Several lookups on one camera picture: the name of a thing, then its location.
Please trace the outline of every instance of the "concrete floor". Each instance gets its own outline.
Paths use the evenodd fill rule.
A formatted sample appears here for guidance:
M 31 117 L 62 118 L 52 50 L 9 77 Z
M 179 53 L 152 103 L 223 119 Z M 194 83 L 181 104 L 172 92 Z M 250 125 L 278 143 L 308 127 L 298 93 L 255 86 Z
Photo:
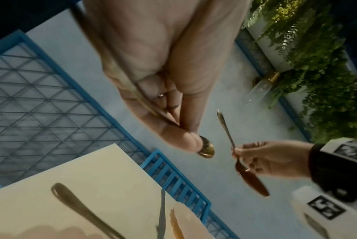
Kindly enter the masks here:
M 305 140 L 280 105 L 268 109 L 269 97 L 253 111 L 242 107 L 243 96 L 257 76 L 237 46 L 208 102 L 200 134 L 216 148 L 212 159 L 181 152 L 162 142 L 140 124 L 124 106 L 116 88 L 101 71 L 99 58 L 65 11 L 27 33 L 53 60 L 75 79 L 126 130 L 151 151 L 159 148 L 212 202 L 212 210 L 240 238 L 298 238 L 314 236 L 297 220 L 290 194 L 309 180 L 263 178 L 271 197 L 262 198 L 235 173 L 230 143 L 220 126 L 220 109 L 237 144 L 277 139 Z

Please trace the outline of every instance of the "tabletop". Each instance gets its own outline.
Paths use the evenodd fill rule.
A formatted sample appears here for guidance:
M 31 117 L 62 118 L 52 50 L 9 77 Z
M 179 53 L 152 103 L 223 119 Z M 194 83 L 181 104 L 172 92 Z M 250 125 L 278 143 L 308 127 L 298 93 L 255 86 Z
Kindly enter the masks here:
M 0 239 L 54 238 L 67 231 L 76 235 L 70 239 L 106 239 L 54 197 L 57 182 L 125 238 L 157 237 L 161 187 L 114 144 L 0 189 Z M 166 239 L 175 238 L 169 222 L 175 202 L 165 195 Z

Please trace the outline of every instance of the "black sleeve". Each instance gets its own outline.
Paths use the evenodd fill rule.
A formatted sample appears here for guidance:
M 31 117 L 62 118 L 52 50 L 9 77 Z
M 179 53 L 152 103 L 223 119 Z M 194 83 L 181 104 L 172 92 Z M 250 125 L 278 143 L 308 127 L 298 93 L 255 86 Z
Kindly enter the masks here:
M 310 152 L 312 180 L 325 192 L 332 191 L 340 200 L 354 201 L 357 197 L 357 162 L 321 152 L 323 146 L 314 145 Z

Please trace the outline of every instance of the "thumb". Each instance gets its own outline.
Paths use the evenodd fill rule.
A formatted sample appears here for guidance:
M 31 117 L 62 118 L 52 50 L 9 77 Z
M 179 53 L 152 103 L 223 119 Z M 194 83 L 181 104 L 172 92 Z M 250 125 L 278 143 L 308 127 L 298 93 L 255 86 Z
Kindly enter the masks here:
M 236 148 L 235 153 L 245 158 L 264 157 L 267 154 L 267 150 L 269 150 L 269 147 L 266 146 L 258 148 Z

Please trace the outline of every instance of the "gold spoon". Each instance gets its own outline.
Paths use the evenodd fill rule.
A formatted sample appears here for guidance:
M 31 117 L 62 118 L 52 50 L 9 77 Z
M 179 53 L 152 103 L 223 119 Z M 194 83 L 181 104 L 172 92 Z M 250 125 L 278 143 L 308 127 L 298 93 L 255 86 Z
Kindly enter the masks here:
M 223 129 L 226 131 L 226 134 L 230 139 L 232 148 L 235 149 L 234 140 L 232 139 L 229 129 L 227 128 L 226 121 L 225 121 L 225 118 L 223 117 L 222 112 L 220 112 L 218 110 L 217 115 L 218 115 L 219 122 L 223 126 Z M 262 184 L 262 182 L 259 180 L 259 178 L 240 162 L 239 156 L 238 156 L 236 164 L 235 164 L 235 169 L 239 173 L 239 175 L 243 178 L 243 180 L 251 188 L 253 188 L 256 192 L 260 193 L 262 196 L 269 197 L 269 192 L 266 189 L 266 187 L 264 186 L 264 184 Z
M 122 61 L 120 61 L 118 57 L 108 48 L 105 41 L 98 35 L 81 9 L 76 5 L 72 5 L 70 10 L 77 24 L 80 26 L 80 29 L 83 31 L 84 35 L 88 38 L 89 42 L 99 54 L 102 62 L 102 68 L 106 72 L 106 75 L 111 80 L 120 82 L 124 88 L 134 94 L 139 104 L 141 104 L 151 114 L 164 119 L 169 124 L 179 126 L 176 122 L 173 122 L 167 116 L 163 109 L 160 109 L 156 105 L 152 104 L 140 91 L 140 89 L 130 80 L 128 74 L 125 71 L 127 68 L 122 66 Z M 205 137 L 200 137 L 203 141 L 203 146 L 202 149 L 197 152 L 197 154 L 204 158 L 212 158 L 215 154 L 214 145 Z
M 87 219 L 103 233 L 111 239 L 125 239 L 114 228 L 107 225 L 103 220 L 99 219 L 87 206 L 85 206 L 66 186 L 61 183 L 56 183 L 51 187 L 52 193 L 64 205 L 77 212 L 80 216 Z

